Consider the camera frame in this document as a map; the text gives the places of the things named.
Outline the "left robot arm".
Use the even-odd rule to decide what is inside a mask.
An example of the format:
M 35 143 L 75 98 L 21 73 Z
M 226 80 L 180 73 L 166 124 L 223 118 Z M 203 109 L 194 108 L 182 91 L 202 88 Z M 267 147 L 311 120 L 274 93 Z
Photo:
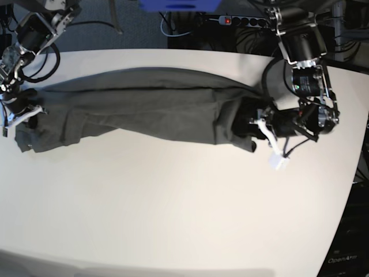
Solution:
M 340 112 L 323 57 L 328 53 L 318 29 L 317 13 L 334 1 L 252 1 L 264 9 L 275 33 L 284 65 L 291 66 L 292 83 L 286 88 L 299 100 L 295 109 L 278 110 L 274 105 L 261 111 L 276 138 L 304 136 L 318 141 L 338 124 Z

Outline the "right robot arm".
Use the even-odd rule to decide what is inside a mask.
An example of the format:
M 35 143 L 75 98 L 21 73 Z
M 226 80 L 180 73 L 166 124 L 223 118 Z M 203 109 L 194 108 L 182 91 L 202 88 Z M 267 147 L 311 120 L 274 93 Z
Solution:
M 1 94 L 4 105 L 15 115 L 29 109 L 19 86 L 26 77 L 22 69 L 64 33 L 81 11 L 79 1 L 1 1 L 29 11 L 16 28 L 16 42 L 7 47 L 1 58 Z

